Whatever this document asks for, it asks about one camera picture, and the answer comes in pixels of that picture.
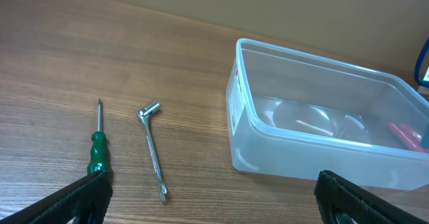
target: label on container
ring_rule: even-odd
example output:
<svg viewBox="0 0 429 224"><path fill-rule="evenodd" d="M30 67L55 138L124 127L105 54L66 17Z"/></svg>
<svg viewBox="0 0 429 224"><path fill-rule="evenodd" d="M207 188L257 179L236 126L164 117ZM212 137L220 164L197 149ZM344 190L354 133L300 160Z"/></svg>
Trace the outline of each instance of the label on container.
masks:
<svg viewBox="0 0 429 224"><path fill-rule="evenodd" d="M233 135L234 135L245 106L243 85L242 85L242 82L240 81L238 70L235 70L233 86L231 87L231 93L229 94L228 104L229 104L229 117L231 118L230 119L231 127L233 129Z"/></svg>

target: wooden table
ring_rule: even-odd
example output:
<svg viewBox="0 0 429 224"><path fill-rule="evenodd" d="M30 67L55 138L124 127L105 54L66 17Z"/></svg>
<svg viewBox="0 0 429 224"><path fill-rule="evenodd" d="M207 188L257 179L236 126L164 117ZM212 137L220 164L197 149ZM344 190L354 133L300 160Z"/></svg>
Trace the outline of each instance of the wooden table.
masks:
<svg viewBox="0 0 429 224"><path fill-rule="evenodd" d="M315 181L236 171L225 113L235 42L253 38L379 67L109 0L0 0L0 216L86 174L97 100L113 168L106 223L321 223ZM170 202L158 200L151 118ZM369 188L429 221L429 188Z"/></svg>

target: socket wrench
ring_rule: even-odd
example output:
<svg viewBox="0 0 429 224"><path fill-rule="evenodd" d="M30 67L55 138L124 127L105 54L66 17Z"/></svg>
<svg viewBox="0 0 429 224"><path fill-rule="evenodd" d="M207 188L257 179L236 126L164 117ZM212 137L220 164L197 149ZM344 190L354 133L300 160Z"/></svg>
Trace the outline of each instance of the socket wrench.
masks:
<svg viewBox="0 0 429 224"><path fill-rule="evenodd" d="M161 105L157 101L152 101L147 104L144 108L137 111L137 118L141 121L141 123L145 126L146 129L146 139L147 144L149 145L150 156L152 158L152 163L154 164L154 169L156 173L156 177L158 179L158 196L160 197L163 203L167 201L167 186L162 180L160 165L158 164L158 158L156 157L156 151L154 146L154 141L152 140L152 136L150 134L149 129L149 118L160 109Z"/></svg>

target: red object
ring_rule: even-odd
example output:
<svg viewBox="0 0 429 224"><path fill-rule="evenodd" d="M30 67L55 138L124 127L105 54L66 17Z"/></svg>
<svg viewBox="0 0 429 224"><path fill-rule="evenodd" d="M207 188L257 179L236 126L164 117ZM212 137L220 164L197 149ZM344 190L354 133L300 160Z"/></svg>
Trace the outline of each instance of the red object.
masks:
<svg viewBox="0 0 429 224"><path fill-rule="evenodd" d="M422 141L422 136L416 132L412 127L406 124L400 125L400 130L406 134L408 137L417 140L418 143Z"/></svg>
<svg viewBox="0 0 429 224"><path fill-rule="evenodd" d="M405 132L401 131L400 128L396 127L393 123L388 123L390 131L401 140L401 142L409 149L417 152L426 153L426 151L421 147L420 142L417 140L417 137L412 137L412 132L405 127Z"/></svg>

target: beige wall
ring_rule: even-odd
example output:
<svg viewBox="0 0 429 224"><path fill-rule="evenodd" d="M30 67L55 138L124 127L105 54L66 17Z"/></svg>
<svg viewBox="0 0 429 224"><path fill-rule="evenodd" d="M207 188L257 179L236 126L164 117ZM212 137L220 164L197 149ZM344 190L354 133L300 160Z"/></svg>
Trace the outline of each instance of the beige wall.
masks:
<svg viewBox="0 0 429 224"><path fill-rule="evenodd" d="M412 70L429 0L116 0Z"/></svg>

